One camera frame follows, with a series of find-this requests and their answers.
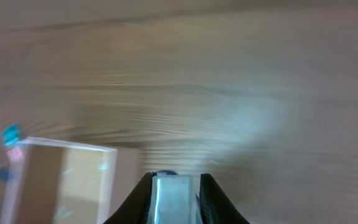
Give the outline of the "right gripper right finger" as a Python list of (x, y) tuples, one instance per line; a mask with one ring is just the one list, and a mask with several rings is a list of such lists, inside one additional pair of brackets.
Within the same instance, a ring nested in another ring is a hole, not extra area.
[(211, 174), (201, 174), (199, 199), (204, 224), (250, 224), (237, 211)]

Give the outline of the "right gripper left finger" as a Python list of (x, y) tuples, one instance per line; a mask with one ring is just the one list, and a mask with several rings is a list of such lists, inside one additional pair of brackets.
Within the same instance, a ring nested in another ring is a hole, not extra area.
[(103, 224), (146, 224), (153, 177), (153, 172), (144, 174), (121, 206)]

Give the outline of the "purple soap pump bottle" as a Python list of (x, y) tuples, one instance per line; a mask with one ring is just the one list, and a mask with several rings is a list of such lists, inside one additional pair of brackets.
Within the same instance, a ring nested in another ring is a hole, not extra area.
[(194, 179), (173, 170), (152, 177), (147, 224), (202, 224)]

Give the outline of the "blue disposable razor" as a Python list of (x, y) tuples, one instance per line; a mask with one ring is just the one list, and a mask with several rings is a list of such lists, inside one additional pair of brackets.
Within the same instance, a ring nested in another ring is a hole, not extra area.
[(12, 179), (12, 175), (8, 167), (0, 167), (0, 181), (9, 182)]

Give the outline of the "red green toothpaste tube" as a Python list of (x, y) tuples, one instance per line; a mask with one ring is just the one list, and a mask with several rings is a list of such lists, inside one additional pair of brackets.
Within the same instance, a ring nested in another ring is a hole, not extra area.
[(4, 151), (11, 161), (18, 161), (24, 158), (24, 147), (20, 126), (12, 124), (1, 134), (1, 141)]

